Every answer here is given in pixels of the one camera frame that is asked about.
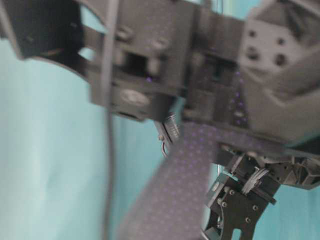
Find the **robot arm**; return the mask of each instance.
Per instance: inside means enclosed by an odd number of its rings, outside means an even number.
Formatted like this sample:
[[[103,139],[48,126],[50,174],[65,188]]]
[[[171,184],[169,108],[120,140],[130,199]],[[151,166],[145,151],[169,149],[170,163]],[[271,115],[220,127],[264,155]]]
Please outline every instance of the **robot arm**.
[[[114,31],[104,35],[83,26],[80,4]],[[94,104],[106,106],[108,98],[113,114],[157,122],[172,153],[157,175],[163,184],[152,182],[147,190],[163,190],[162,197],[171,201],[163,204],[175,203],[164,179],[179,181],[175,171],[187,176],[175,159],[189,164],[206,159],[187,171],[194,176],[180,181],[177,193],[195,181],[199,189],[206,186],[209,172],[200,177],[197,170],[210,163],[224,166],[228,175],[221,174],[206,196],[211,217],[202,236],[231,240],[240,229],[241,240],[250,240],[267,205],[276,203],[280,185],[310,190],[320,184],[320,3],[263,0],[245,21],[209,7],[210,1],[184,0],[0,0],[0,37],[22,60],[49,61],[88,81]],[[79,55],[82,48],[95,52],[92,61]],[[165,120],[181,97],[186,105],[176,142]],[[182,191],[180,198],[202,193]],[[155,226],[165,220],[155,217],[156,199],[157,193],[146,193],[133,208],[135,227],[121,228],[130,238],[158,233]],[[142,214],[141,206],[151,213]],[[199,206],[190,208],[194,212],[173,214],[172,223],[190,215],[196,223]],[[152,216],[155,224],[147,226]],[[149,231],[138,236],[139,224]],[[198,234],[171,225],[159,240]]]

